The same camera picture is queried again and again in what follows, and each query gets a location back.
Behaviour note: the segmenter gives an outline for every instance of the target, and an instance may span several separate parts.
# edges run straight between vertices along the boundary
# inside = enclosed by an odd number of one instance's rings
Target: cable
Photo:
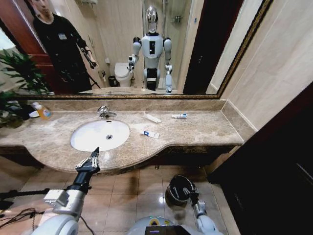
[[[22,210],[20,213],[18,213],[14,217],[9,217],[9,218],[2,219],[1,221],[7,220],[7,219],[9,219],[9,221],[5,222],[4,224],[1,224],[0,225],[0,229],[2,227],[4,227],[4,226],[8,225],[8,224],[12,224],[14,222],[17,222],[17,221],[23,219],[26,216],[29,216],[29,218],[33,219],[32,228],[33,228],[33,231],[34,231],[35,230],[35,216],[37,214],[43,214],[43,213],[44,213],[44,211],[37,212],[35,208],[27,208],[25,210]]]
[[[94,233],[94,231],[88,226],[88,224],[87,224],[87,222],[85,221],[85,219],[84,219],[82,216],[80,216],[80,217],[81,217],[82,221],[85,223],[86,227],[90,230],[90,232],[92,233],[92,235],[96,235],[96,234]]]

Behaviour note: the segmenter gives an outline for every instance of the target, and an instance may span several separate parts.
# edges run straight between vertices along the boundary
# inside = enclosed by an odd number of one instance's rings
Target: white sink basin
[[[96,147],[106,151],[122,145],[128,139],[129,132],[128,125],[121,121],[93,121],[74,131],[70,144],[80,151],[92,152]]]

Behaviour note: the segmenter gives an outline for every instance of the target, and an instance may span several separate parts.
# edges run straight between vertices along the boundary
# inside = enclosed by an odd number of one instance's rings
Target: vanity counter
[[[169,146],[242,145],[241,136],[221,111],[188,111],[188,119],[174,119],[180,111],[146,111],[162,120],[156,124],[143,117],[143,111],[113,111],[130,128],[130,136],[121,146],[99,154],[101,171],[108,174],[135,167]],[[75,166],[90,155],[70,145],[72,133],[81,125],[98,120],[96,112],[54,112],[49,120],[27,120],[17,129],[0,134],[0,147],[23,145],[44,165],[75,172]],[[141,134],[158,132],[158,139]]]

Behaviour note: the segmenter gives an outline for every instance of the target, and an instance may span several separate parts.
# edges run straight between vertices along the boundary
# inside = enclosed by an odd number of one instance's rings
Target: trash can
[[[191,195],[198,195],[198,189],[183,175],[176,175],[171,180],[165,194],[170,203],[180,206],[186,203]]]
[[[108,79],[110,87],[118,87],[118,81],[116,80],[115,76],[109,76]]]

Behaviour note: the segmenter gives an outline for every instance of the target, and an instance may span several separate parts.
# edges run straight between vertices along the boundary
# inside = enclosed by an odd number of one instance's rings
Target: floor tile
[[[140,194],[137,200],[136,221],[147,216],[164,217],[163,194]]]
[[[144,167],[142,167],[141,169],[155,169],[156,168],[156,165],[146,165]]]
[[[162,188],[162,170],[141,169],[139,173],[138,194],[164,193]]]
[[[137,194],[139,170],[117,175],[113,187],[113,194]]]
[[[36,171],[23,186],[21,191],[34,191],[34,190],[42,190],[40,185],[46,179],[49,171],[43,169]]]
[[[69,174],[69,177],[67,179],[67,183],[66,183],[66,186],[69,186],[69,185],[72,185],[74,183],[74,180],[76,178],[77,174],[76,173],[70,173]]]
[[[89,190],[88,194],[112,194],[114,182],[115,175],[94,175],[90,181],[90,186],[92,186],[92,188]]]
[[[104,230],[110,200],[111,200],[110,194],[101,194],[101,195],[87,194],[87,196],[85,197],[82,217],[86,220],[89,227],[91,227],[91,229],[94,230],[95,232]],[[79,231],[81,232],[89,231],[81,219],[79,220],[78,224]]]
[[[38,185],[37,190],[42,190],[45,188],[49,189],[63,189],[66,188],[67,180],[70,177],[70,173],[51,171],[47,174],[45,180]]]
[[[175,224],[184,224],[193,229],[196,229],[191,200],[188,200],[188,202],[182,206],[175,206],[166,201],[165,218],[169,219]]]
[[[124,232],[136,220],[137,194],[112,195],[104,231]]]
[[[226,226],[219,210],[207,210],[206,212],[207,215],[214,221],[219,231],[226,231]]]
[[[203,200],[206,205],[206,210],[219,210],[218,204],[216,202],[215,196],[213,193],[210,194],[199,194],[199,200]]]
[[[7,217],[14,217],[17,214],[19,214],[22,210],[29,208],[29,207],[32,207],[32,206],[27,205],[27,207],[24,207],[24,205],[20,205],[20,206],[11,208],[11,209],[4,212],[5,217],[3,219],[5,219]],[[44,211],[42,208],[40,208],[40,206],[36,207],[35,209],[38,212]],[[35,223],[34,223],[35,226],[39,224],[41,217],[42,216],[40,214],[35,216]],[[8,235],[14,234],[14,233],[20,233],[21,234],[25,231],[31,230],[32,229],[32,223],[33,223],[33,219],[31,219],[29,216],[24,217],[23,219],[21,219],[19,221],[16,221],[12,224],[9,224],[9,225],[2,227],[0,230],[0,234],[8,234]]]
[[[197,168],[196,166],[189,166],[189,165],[160,165],[160,168]]]

